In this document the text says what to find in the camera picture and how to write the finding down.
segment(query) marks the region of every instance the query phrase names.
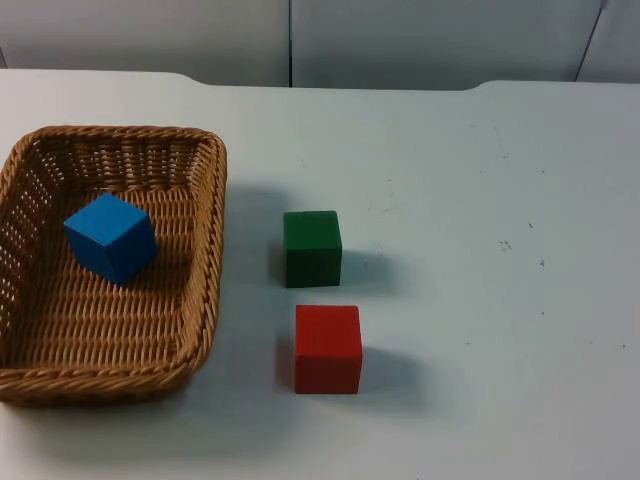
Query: wicker basket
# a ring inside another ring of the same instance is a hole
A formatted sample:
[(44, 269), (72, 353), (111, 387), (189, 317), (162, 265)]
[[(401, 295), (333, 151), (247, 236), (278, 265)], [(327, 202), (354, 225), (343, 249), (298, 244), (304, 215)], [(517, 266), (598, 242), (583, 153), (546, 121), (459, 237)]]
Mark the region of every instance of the wicker basket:
[[(217, 321), (226, 151), (157, 127), (47, 127), (0, 175), (0, 400), (146, 399), (206, 360)], [(158, 256), (126, 287), (76, 263), (63, 230), (109, 191), (144, 209)]]

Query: white table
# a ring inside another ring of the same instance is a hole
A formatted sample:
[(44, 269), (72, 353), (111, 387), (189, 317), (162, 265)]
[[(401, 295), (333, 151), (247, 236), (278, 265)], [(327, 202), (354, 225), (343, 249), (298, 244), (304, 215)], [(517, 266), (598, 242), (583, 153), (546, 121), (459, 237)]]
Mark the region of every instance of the white table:
[[(640, 87), (0, 71), (0, 89), (3, 157), (48, 124), (197, 126), (229, 150), (206, 366), (158, 404), (0, 407), (1, 478), (640, 477)], [(277, 281), (282, 213), (305, 209), (338, 211), (339, 288)], [(359, 305), (360, 394), (283, 385), (297, 303)]]

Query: blue cube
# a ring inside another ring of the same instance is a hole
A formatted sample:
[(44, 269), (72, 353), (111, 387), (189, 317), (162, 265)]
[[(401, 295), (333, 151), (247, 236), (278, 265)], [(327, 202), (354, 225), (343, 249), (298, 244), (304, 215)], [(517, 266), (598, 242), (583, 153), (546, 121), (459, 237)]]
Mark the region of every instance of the blue cube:
[(158, 251), (149, 215), (108, 194), (67, 218), (64, 228), (78, 263), (118, 285)]

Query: wooden block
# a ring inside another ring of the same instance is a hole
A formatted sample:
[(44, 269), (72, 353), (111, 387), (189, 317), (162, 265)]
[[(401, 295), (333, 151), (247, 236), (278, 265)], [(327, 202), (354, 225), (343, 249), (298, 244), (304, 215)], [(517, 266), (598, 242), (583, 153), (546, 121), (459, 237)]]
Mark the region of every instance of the wooden block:
[(296, 393), (358, 393), (362, 340), (358, 307), (296, 307)]
[(342, 241), (334, 211), (284, 214), (285, 284), (340, 285)]
[(149, 215), (108, 194), (64, 222), (80, 265), (118, 285), (127, 283), (157, 253)]

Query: white wall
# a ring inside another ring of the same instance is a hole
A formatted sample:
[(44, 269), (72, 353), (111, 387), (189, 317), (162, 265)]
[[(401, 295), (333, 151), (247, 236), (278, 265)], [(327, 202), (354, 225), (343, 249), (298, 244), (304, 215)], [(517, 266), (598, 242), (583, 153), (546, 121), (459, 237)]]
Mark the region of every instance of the white wall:
[(578, 80), (640, 82), (640, 1), (605, 4)]
[(292, 0), (293, 84), (573, 80), (600, 0)]
[(170, 71), (288, 85), (288, 0), (0, 2), (10, 68)]

